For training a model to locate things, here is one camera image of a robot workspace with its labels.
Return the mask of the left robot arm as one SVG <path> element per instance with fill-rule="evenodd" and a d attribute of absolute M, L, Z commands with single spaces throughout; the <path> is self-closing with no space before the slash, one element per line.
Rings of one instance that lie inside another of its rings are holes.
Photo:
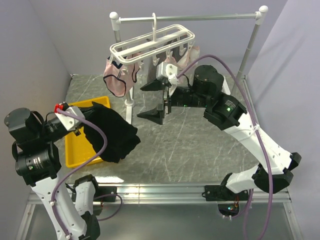
<path fill-rule="evenodd" d="M 76 116 L 63 114 L 45 122 L 37 111 L 17 108 L 4 119 L 9 133 L 15 139 L 12 156 L 15 170 L 26 185 L 42 201 L 59 240 L 96 240 L 100 226 L 93 211 L 93 201 L 101 195 L 101 188 L 91 174 L 77 179 L 73 185 L 72 200 L 63 175 L 59 150 L 55 142 L 68 133 L 76 131 L 84 119 L 78 107 L 65 110 Z"/>

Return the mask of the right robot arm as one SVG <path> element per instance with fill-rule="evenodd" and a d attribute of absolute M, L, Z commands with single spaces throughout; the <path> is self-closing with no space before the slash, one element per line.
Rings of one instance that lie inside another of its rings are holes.
<path fill-rule="evenodd" d="M 292 170 L 301 155 L 280 147 L 266 134 L 246 107 L 234 96 L 223 92 L 225 78 L 211 65 L 195 68 L 193 81 L 178 86 L 174 66 L 158 65 L 155 77 L 140 89 L 163 91 L 163 101 L 156 108 L 139 113 L 139 118 L 161 125 L 172 107 L 204 108 L 203 117 L 221 131 L 240 142 L 257 160 L 258 165 L 239 173 L 228 173 L 220 185 L 207 185 L 202 196 L 207 201 L 247 200 L 248 190 L 260 189 L 276 194 L 287 188 L 294 177 Z"/>

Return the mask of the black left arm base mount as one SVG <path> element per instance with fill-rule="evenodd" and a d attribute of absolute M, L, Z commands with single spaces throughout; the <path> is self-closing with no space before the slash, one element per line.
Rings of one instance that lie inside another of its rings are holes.
<path fill-rule="evenodd" d="M 116 186 L 99 186 L 94 194 L 93 200 L 96 202 L 113 203 L 116 201 L 117 187 Z"/>

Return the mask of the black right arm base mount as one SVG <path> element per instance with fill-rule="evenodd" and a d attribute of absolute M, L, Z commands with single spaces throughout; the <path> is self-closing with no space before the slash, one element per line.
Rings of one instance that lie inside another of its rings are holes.
<path fill-rule="evenodd" d="M 207 202 L 226 200 L 223 188 L 220 185 L 205 185 L 202 197 L 204 197 Z"/>

